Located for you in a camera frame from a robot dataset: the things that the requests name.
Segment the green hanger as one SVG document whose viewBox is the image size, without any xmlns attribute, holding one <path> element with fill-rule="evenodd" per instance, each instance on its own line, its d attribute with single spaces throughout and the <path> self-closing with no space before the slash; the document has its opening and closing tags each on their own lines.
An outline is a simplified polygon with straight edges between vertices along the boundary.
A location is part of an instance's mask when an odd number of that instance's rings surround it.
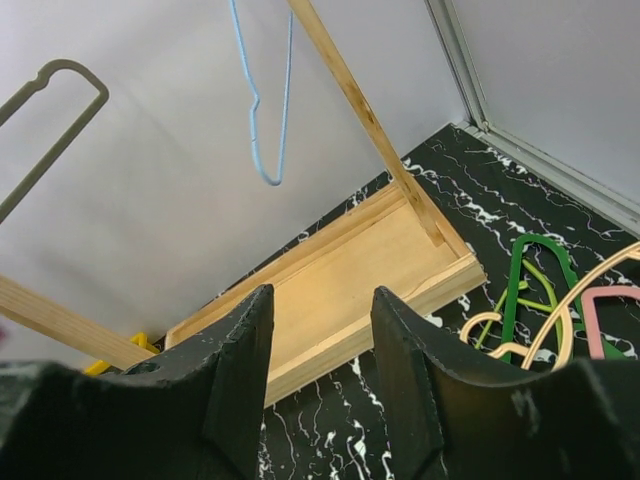
<svg viewBox="0 0 640 480">
<path fill-rule="evenodd" d="M 467 331 L 473 347 L 491 353 L 504 343 L 529 348 L 558 303 L 589 272 L 639 240 L 630 235 L 601 246 L 559 234 L 526 233 L 511 245 L 504 289 L 487 308 L 492 314 Z M 594 298 L 600 343 L 606 359 L 639 359 L 639 299 L 628 295 Z"/>
</svg>

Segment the wooden hanger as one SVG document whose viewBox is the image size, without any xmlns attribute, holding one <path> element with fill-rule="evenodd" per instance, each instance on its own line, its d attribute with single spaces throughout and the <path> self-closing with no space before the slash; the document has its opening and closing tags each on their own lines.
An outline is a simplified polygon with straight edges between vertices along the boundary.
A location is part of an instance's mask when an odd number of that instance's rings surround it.
<svg viewBox="0 0 640 480">
<path fill-rule="evenodd" d="M 538 329 L 533 340 L 528 345 L 521 345 L 514 340 L 517 310 L 521 306 L 516 304 L 516 290 L 520 280 L 527 280 L 530 288 L 519 292 L 521 298 L 533 300 L 541 304 L 549 304 L 547 294 L 540 284 L 522 265 L 525 250 L 531 245 L 542 246 L 549 250 L 560 265 L 560 270 L 568 288 L 563 297 L 557 297 L 558 304 L 552 313 Z M 550 332 L 556 335 L 557 353 L 552 368 L 559 369 L 566 365 L 573 355 L 574 334 L 582 332 L 586 335 L 589 356 L 592 359 L 622 359 L 624 355 L 618 347 L 602 337 L 600 323 L 596 312 L 595 301 L 604 297 L 639 298 L 639 289 L 628 285 L 596 286 L 594 281 L 603 276 L 624 261 L 639 259 L 639 244 L 633 243 L 614 253 L 606 260 L 596 265 L 583 277 L 574 271 L 569 253 L 554 240 L 538 234 L 524 234 L 514 243 L 511 252 L 511 263 L 507 281 L 508 296 L 501 308 L 500 314 L 506 315 L 506 323 L 500 319 L 494 323 L 501 325 L 500 344 L 487 354 L 497 360 L 509 364 L 514 356 L 520 357 L 520 367 L 527 370 L 536 359 L 538 351 Z M 477 325 L 483 327 L 488 318 L 488 312 L 481 312 L 467 320 L 461 327 L 459 339 L 463 343 L 469 341 L 469 336 Z"/>
</svg>

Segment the yellow-green hanger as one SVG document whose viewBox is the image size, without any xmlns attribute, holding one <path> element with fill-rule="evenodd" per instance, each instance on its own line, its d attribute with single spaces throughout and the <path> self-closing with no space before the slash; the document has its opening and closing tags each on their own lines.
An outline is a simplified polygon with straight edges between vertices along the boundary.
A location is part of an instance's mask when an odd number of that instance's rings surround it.
<svg viewBox="0 0 640 480">
<path fill-rule="evenodd" d="M 548 300 L 549 300 L 549 304 L 541 304 L 539 302 L 534 302 L 533 300 L 529 300 L 526 298 L 521 298 L 519 296 L 519 292 L 523 291 L 523 290 L 527 290 L 530 288 L 529 283 L 527 280 L 520 280 L 517 286 L 517 290 L 516 290 L 516 304 L 517 305 L 521 305 L 521 306 L 527 306 L 530 307 L 532 309 L 544 312 L 544 313 L 552 313 L 553 310 L 556 308 L 557 304 L 558 304 L 558 300 L 556 297 L 556 294 L 554 292 L 554 287 L 551 285 L 549 279 L 546 277 L 545 274 L 543 274 L 542 272 L 540 272 L 538 270 L 538 268 L 536 266 L 534 266 L 531 262 L 529 262 L 526 259 L 522 260 L 522 265 L 525 267 L 525 269 L 535 278 L 537 279 L 540 284 L 542 285 L 542 287 L 544 288 Z M 479 335 L 479 338 L 477 339 L 474 348 L 476 350 L 480 350 L 481 346 L 486 338 L 486 336 L 488 335 L 490 329 L 491 329 L 491 325 L 496 322 L 499 321 L 500 319 L 503 320 L 503 323 L 506 323 L 506 315 L 504 312 L 504 315 L 500 314 L 501 308 L 503 307 L 504 303 L 506 302 L 508 296 L 508 292 L 507 292 L 507 288 L 504 289 L 503 293 L 501 294 L 498 302 L 495 305 L 495 308 L 492 312 L 488 312 L 489 317 L 485 318 L 486 324 L 483 327 L 482 332 Z"/>
</svg>

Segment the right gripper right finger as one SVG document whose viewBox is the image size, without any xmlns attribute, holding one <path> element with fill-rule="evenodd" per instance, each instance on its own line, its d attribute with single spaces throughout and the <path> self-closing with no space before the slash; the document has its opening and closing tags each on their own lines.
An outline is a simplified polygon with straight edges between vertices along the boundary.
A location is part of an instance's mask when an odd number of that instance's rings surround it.
<svg viewBox="0 0 640 480">
<path fill-rule="evenodd" d="M 635 479 L 639 365 L 534 373 L 493 359 L 378 287 L 371 324 L 399 479 Z"/>
</svg>

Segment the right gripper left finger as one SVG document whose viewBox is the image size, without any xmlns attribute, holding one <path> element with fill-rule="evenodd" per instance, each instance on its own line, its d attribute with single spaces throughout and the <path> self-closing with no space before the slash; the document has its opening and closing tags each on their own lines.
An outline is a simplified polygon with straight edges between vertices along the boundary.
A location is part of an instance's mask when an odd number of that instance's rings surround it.
<svg viewBox="0 0 640 480">
<path fill-rule="evenodd" d="M 253 479 L 274 330 L 264 284 L 119 374 L 1 366 L 5 479 Z"/>
</svg>

